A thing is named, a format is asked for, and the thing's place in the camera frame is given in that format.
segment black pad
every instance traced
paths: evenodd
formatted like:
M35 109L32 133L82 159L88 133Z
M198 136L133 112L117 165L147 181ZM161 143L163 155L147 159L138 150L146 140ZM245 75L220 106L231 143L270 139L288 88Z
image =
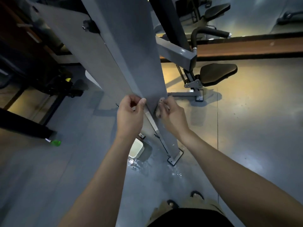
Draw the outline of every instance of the black pad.
M216 5L214 7L209 8L207 11L205 11L204 18L207 21L214 20L221 14L225 13L230 9L230 3L222 4L222 5Z
M203 86L212 86L236 74L237 71L238 67L235 64L208 64L201 68L199 79Z

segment beige pants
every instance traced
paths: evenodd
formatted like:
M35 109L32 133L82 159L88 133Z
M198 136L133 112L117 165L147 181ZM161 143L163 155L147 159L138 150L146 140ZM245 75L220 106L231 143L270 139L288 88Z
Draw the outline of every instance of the beige pants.
M183 203L181 204L180 208L195 208L195 209L204 209L204 210L215 210L219 213L225 214L222 211L221 206L218 202L212 199L204 200L199 195L194 195L193 197L188 197ZM159 208L155 208L149 221L147 222L146 226L150 225L154 220L158 219L160 216L165 214L166 212L172 210L172 207L167 204L166 201L161 202Z

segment hand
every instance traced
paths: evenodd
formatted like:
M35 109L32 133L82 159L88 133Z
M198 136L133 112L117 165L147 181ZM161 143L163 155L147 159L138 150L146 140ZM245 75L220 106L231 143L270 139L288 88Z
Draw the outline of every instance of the hand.
M181 141L181 138L190 131L184 108L180 107L172 96L165 99L163 103L159 103L159 107L165 128Z
M145 98L135 95L126 95L117 112L117 135L122 138L135 138L143 126L143 109L146 103Z

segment person's left hand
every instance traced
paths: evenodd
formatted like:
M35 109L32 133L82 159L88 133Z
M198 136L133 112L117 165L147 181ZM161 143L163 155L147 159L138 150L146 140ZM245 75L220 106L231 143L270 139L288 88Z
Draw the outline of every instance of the person's left hand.
M126 95L117 112L117 137L135 138L143 126L143 109L146 103L145 98L135 95Z

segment machine seat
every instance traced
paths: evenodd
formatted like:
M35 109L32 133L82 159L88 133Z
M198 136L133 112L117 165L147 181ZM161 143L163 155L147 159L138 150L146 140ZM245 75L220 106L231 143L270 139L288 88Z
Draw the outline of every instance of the machine seat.
M221 14L225 13L230 9L230 3L222 4L222 5L216 5L214 7L209 8L207 11L205 11L204 18L207 21L211 21Z
M238 67L235 64L208 64L201 68L198 78L203 86L207 87L218 84L237 71Z

